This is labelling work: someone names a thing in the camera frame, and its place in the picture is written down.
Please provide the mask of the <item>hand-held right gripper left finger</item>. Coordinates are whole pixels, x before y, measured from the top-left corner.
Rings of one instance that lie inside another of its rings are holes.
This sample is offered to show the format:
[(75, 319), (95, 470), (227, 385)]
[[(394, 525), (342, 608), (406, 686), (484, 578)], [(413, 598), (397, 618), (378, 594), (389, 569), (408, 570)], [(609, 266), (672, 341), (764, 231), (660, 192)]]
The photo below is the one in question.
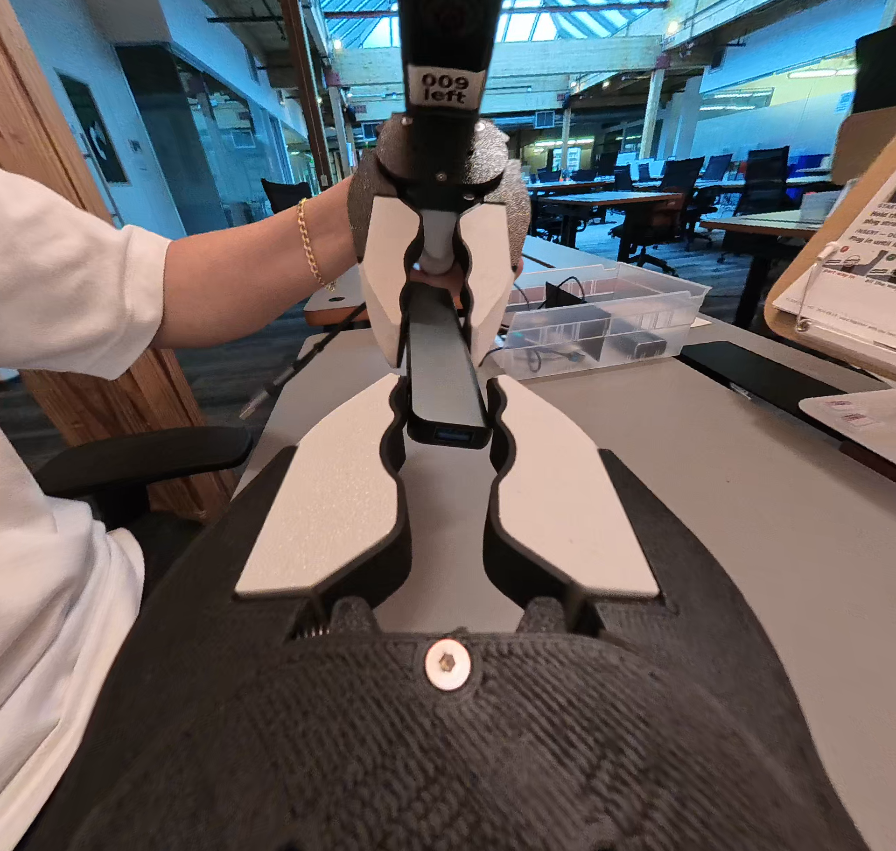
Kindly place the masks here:
[(406, 581), (407, 381), (388, 374), (299, 441), (235, 587), (240, 599), (378, 606)]

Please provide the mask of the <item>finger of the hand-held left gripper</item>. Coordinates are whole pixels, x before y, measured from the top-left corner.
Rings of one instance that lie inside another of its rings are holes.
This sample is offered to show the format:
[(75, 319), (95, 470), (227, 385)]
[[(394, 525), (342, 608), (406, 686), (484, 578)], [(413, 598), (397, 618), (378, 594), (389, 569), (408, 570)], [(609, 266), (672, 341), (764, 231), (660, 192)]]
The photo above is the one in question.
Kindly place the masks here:
[(369, 221), (359, 265), (367, 319), (387, 363), (396, 368), (403, 319), (400, 297), (409, 268), (422, 251), (422, 218), (400, 198), (375, 196)]
[(506, 207), (477, 204), (460, 215), (455, 234), (458, 256), (465, 262), (469, 354), (479, 367), (502, 325), (515, 277)]

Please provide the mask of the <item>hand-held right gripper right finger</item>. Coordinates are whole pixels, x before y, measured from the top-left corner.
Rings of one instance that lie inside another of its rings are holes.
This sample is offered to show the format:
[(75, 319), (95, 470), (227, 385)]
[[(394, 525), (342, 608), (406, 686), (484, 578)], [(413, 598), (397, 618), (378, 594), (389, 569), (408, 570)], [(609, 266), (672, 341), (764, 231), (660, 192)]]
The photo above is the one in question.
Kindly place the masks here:
[(485, 572), (521, 608), (598, 600), (648, 602), (657, 579), (597, 444), (519, 381), (487, 382), (495, 470), (485, 524)]

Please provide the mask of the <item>grey usb hub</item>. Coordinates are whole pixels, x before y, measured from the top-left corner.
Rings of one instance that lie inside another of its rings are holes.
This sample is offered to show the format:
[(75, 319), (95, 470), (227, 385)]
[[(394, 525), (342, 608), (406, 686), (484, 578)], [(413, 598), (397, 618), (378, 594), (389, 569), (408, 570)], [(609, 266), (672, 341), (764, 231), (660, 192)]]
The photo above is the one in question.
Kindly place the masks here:
[(409, 437), (426, 445), (484, 449), (491, 428), (452, 295), (410, 282), (403, 301)]

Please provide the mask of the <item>clear plastic bin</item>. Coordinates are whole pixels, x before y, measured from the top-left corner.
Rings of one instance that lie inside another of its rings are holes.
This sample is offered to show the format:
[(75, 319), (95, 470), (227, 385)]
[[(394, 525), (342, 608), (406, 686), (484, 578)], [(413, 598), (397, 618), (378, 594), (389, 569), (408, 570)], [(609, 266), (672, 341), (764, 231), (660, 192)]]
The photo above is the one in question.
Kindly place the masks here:
[[(592, 266), (576, 271), (578, 274), (566, 270), (544, 271), (525, 275), (515, 282), (496, 343), (487, 354), (487, 364), (516, 380), (524, 381), (674, 357), (681, 351), (693, 323), (698, 319), (709, 291), (705, 285), (626, 263), (616, 262), (610, 267)], [(585, 304), (596, 304), (612, 314), (600, 360), (573, 363), (551, 357), (542, 361), (534, 352), (506, 350), (505, 338), (514, 315), (543, 309), (545, 282), (557, 285), (569, 276), (576, 276), (584, 286), (584, 294), (587, 295)], [(622, 362), (612, 347), (611, 337), (641, 331), (666, 338), (666, 355), (650, 360)]]

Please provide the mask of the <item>person's left forearm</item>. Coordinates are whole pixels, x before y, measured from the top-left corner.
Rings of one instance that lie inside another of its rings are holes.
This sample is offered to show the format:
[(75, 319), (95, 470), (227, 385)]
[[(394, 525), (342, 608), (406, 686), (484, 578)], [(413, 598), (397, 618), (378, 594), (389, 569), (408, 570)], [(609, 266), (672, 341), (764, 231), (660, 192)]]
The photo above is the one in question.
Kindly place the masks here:
[(248, 337), (324, 287), (303, 209), (172, 241), (157, 349), (209, 348)]

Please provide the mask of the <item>person's left hand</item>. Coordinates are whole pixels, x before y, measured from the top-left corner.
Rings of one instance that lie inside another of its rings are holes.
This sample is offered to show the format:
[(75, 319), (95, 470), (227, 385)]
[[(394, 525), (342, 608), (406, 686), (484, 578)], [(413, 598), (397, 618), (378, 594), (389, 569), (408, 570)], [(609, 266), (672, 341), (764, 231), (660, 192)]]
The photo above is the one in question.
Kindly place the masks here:
[(350, 226), (349, 195), (354, 177), (310, 199), (303, 209), (310, 252), (321, 285), (335, 281), (357, 264)]

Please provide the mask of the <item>black office chair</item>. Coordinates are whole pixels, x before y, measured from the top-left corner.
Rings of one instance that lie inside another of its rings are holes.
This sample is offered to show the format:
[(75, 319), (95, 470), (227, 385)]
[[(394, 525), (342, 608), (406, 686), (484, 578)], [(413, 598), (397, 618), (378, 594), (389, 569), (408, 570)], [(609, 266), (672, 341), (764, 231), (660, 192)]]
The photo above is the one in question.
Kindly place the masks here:
[(309, 183), (275, 183), (264, 178), (260, 180), (273, 214), (284, 212), (311, 197), (313, 191)]

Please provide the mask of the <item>row of wooden desks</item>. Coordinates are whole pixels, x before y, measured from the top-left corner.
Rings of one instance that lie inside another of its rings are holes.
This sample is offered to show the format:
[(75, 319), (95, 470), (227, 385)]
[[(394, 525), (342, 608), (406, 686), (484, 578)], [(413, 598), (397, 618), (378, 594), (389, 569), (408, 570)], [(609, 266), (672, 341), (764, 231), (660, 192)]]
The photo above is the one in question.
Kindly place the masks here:
[[(673, 277), (678, 276), (676, 270), (654, 257), (651, 250), (692, 240), (686, 201), (681, 194), (613, 191), (539, 197), (538, 201), (533, 204), (533, 213), (559, 221), (561, 242), (571, 248), (575, 246), (579, 222), (588, 223), (597, 211), (623, 211), (623, 221), (614, 228), (618, 240), (616, 259), (638, 267), (652, 266)], [(727, 238), (734, 238), (722, 246), (723, 254), (736, 253), (750, 260), (734, 315), (735, 326), (751, 328), (773, 265), (792, 262), (799, 253), (798, 243), (806, 244), (820, 230), (824, 219), (799, 208), (729, 218), (710, 213), (697, 219), (708, 231), (722, 231)]]

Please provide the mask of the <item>wooden pillar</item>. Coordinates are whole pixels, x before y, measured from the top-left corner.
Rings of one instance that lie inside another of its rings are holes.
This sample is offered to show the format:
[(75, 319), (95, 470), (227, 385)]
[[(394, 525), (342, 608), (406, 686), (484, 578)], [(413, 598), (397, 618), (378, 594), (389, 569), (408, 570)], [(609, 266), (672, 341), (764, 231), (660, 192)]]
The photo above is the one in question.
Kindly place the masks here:
[[(1, 0), (1, 165), (61, 194), (107, 224), (112, 217), (84, 154), (39, 66), (12, 4)], [(205, 419), (170, 350), (142, 355), (114, 381), (62, 373), (25, 372), (24, 383), (63, 439), (77, 451), (87, 442), (142, 429), (199, 428)], [(158, 509), (201, 521), (227, 506), (231, 471), (171, 479), (150, 491)]]

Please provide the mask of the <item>black desk mat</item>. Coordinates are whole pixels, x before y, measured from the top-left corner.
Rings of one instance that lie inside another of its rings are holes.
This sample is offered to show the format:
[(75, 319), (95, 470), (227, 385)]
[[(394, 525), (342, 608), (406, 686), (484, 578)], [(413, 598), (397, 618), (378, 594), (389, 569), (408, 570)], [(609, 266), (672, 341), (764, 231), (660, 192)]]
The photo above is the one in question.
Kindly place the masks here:
[(799, 406), (810, 397), (839, 395), (841, 391), (835, 386), (727, 341), (685, 345), (676, 359), (705, 377), (729, 389), (740, 388), (748, 396), (832, 437), (846, 438), (843, 430), (824, 425)]

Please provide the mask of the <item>row of black office chairs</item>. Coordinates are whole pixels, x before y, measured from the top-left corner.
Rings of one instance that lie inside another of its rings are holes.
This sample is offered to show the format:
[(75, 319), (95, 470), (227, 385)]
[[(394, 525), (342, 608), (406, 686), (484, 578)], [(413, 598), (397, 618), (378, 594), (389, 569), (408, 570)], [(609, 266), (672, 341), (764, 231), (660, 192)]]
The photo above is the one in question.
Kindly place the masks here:
[(671, 162), (654, 192), (673, 197), (633, 205), (622, 225), (614, 229), (612, 235), (620, 241), (619, 259), (671, 274), (673, 268), (650, 251), (678, 241), (690, 246), (703, 219), (718, 215), (720, 197), (735, 195), (733, 216), (745, 217), (795, 210), (810, 192), (838, 189), (826, 175), (791, 174), (789, 158), (788, 147), (750, 151), (743, 174), (734, 184), (707, 177), (699, 180), (685, 161)]

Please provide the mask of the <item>instruction sheet on stand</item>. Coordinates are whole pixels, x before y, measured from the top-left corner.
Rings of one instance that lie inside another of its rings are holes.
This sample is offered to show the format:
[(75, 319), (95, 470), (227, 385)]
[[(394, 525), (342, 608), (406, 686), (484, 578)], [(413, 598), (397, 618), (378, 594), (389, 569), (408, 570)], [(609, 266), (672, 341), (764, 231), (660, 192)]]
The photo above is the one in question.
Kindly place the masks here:
[(857, 113), (842, 123), (833, 158), (833, 179), (843, 182), (838, 203), (794, 262), (772, 287), (764, 307), (773, 332), (883, 379), (888, 388), (840, 396), (810, 397), (800, 408), (846, 433), (843, 451), (894, 479), (894, 371), (796, 330), (800, 298), (816, 258), (835, 242), (891, 175), (895, 177), (895, 108)]

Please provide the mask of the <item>black monitor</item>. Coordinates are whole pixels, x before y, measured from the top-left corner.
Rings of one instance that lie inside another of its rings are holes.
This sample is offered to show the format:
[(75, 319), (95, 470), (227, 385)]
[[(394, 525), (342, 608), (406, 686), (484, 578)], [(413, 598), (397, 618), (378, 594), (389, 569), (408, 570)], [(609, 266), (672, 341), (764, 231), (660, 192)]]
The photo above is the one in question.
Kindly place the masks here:
[(895, 106), (895, 26), (857, 38), (855, 94), (851, 113)]

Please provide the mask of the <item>dark wall sign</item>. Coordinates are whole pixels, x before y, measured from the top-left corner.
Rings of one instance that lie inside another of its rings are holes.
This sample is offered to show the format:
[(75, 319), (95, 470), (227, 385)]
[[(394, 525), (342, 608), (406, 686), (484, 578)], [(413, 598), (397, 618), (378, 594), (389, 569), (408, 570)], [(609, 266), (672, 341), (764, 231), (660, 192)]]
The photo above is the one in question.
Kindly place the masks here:
[(129, 185), (129, 178), (90, 87), (75, 77), (57, 73), (81, 128), (87, 149), (103, 180)]

